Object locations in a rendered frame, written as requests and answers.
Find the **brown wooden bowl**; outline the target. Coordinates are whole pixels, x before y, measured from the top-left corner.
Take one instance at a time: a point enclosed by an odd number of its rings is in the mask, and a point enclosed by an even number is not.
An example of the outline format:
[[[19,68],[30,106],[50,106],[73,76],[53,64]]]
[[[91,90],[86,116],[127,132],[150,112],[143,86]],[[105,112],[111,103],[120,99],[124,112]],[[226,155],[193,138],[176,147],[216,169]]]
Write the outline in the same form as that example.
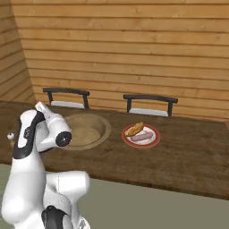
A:
[[[72,129],[72,141],[67,150],[85,150],[94,148],[109,137],[111,133],[110,122],[97,114],[73,114],[67,116],[65,121]]]

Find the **golden brown bun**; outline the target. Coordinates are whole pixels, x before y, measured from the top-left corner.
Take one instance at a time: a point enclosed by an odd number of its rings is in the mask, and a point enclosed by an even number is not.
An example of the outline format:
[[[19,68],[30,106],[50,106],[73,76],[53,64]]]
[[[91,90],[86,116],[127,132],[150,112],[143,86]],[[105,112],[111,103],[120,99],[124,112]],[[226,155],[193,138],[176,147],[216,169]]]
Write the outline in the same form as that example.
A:
[[[137,133],[141,132],[144,128],[144,123],[140,122],[140,123],[136,123],[133,127],[131,127],[129,130],[127,130],[125,132],[125,135],[127,137],[131,137],[136,135]]]

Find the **pink sausage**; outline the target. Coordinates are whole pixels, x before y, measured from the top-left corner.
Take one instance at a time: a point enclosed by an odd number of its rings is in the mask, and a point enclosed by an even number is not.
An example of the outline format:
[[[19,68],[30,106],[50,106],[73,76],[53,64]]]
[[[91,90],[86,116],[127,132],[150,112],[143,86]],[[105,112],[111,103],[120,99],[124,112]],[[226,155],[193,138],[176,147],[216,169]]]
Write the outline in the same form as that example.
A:
[[[153,132],[145,132],[145,133],[142,133],[142,134],[140,134],[140,135],[132,136],[132,137],[131,137],[131,140],[132,140],[132,141],[147,140],[147,139],[152,138],[152,136],[153,136]]]

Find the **white plate with red rim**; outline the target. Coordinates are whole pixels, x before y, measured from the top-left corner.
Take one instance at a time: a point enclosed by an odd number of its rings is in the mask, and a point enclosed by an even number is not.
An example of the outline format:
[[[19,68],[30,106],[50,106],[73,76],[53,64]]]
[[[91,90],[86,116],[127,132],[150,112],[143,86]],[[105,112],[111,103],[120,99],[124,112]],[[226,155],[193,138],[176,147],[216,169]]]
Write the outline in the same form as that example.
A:
[[[154,128],[153,126],[148,125],[148,124],[144,125],[143,130],[140,132],[140,134],[144,134],[146,132],[152,132],[153,136],[145,140],[132,141],[130,137],[125,135],[125,133],[132,127],[133,127],[133,124],[126,126],[122,131],[122,139],[126,144],[134,148],[151,148],[151,147],[156,146],[158,142],[160,141],[159,131],[156,128]]]

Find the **black chair with white seat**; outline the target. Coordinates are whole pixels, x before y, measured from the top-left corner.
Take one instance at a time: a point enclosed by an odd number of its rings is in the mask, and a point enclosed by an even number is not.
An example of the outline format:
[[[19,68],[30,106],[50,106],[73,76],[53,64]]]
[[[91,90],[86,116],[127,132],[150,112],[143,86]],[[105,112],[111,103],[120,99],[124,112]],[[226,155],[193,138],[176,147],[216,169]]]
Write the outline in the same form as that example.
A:
[[[173,111],[173,104],[178,103],[177,98],[170,98],[159,95],[136,95],[136,94],[124,94],[123,98],[127,100],[127,112],[130,114],[139,114],[139,115],[156,115],[156,116],[171,116]],[[133,99],[136,100],[155,100],[162,101],[168,104],[167,111],[154,110],[154,109],[143,109],[143,108],[132,108],[131,102]]]
[[[75,107],[75,108],[86,108],[89,109],[88,96],[89,91],[81,89],[70,89],[70,88],[43,88],[43,92],[46,92],[51,106],[64,106],[64,107]],[[72,93],[83,96],[84,103],[67,102],[53,100],[53,93]]]

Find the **small white and tan object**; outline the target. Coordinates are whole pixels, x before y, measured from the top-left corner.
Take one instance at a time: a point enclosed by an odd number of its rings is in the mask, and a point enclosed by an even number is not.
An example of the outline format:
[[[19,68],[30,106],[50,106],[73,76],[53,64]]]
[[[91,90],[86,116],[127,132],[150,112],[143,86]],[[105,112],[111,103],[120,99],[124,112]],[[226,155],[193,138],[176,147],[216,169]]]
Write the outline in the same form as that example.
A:
[[[10,141],[11,148],[14,147],[14,133],[8,133],[7,135],[8,140]]]

